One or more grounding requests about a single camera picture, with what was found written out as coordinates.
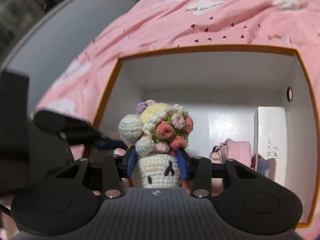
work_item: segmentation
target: pink pouch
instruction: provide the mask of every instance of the pink pouch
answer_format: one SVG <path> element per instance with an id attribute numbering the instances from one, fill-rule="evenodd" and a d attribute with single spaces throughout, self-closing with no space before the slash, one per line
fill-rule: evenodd
<path id="1" fill-rule="evenodd" d="M 226 156 L 220 150 L 212 151 L 210 153 L 210 160 L 212 163 L 224 163 L 226 160 Z M 223 183 L 222 179 L 214 178 L 211 179 L 211 193 L 212 196 L 217 196 L 223 191 Z"/>
<path id="2" fill-rule="evenodd" d="M 251 166 L 251 145 L 250 142 L 235 142 L 227 139 L 220 145 L 221 154 L 227 159 L 235 159 L 236 161 L 250 167 Z"/>

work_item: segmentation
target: circular pad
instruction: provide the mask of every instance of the circular pad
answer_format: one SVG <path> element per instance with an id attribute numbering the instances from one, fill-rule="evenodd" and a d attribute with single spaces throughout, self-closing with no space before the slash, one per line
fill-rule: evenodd
<path id="1" fill-rule="evenodd" d="M 19 229 L 54 236 L 82 227 L 98 208 L 97 197 L 76 180 L 52 178 L 16 196 L 11 213 Z"/>
<path id="2" fill-rule="evenodd" d="M 302 204 L 294 193 L 262 176 L 231 182 L 215 198 L 214 206 L 228 224 L 256 235 L 294 229 L 302 215 Z"/>

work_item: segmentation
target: gray wall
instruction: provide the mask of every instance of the gray wall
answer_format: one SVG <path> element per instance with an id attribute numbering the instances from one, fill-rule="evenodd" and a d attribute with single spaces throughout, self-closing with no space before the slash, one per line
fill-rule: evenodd
<path id="1" fill-rule="evenodd" d="M 52 82 L 136 0 L 65 0 L 32 28 L 3 62 L 30 76 L 28 113 Z"/>

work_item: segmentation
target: metal screw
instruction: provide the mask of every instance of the metal screw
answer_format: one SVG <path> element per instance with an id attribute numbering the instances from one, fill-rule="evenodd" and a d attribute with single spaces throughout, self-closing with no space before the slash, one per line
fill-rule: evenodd
<path id="1" fill-rule="evenodd" d="M 117 198 L 121 196 L 121 192 L 117 189 L 109 189 L 105 192 L 108 198 Z"/>
<path id="2" fill-rule="evenodd" d="M 193 192 L 193 195 L 195 195 L 196 197 L 207 197 L 209 195 L 209 192 L 206 189 L 199 188 Z"/>

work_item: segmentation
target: blue gripper pad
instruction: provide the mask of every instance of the blue gripper pad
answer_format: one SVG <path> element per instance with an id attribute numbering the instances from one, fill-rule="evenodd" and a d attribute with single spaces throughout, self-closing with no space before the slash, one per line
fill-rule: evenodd
<path id="1" fill-rule="evenodd" d="M 178 168 L 180 170 L 183 179 L 189 179 L 189 171 L 187 166 L 187 160 L 183 157 L 180 150 L 177 151 Z"/>
<path id="2" fill-rule="evenodd" d="M 138 156 L 137 156 L 135 147 L 130 147 L 127 153 L 129 154 L 129 156 L 128 156 L 125 172 L 126 172 L 127 178 L 130 178 L 133 173 L 134 167 L 136 166 Z"/>

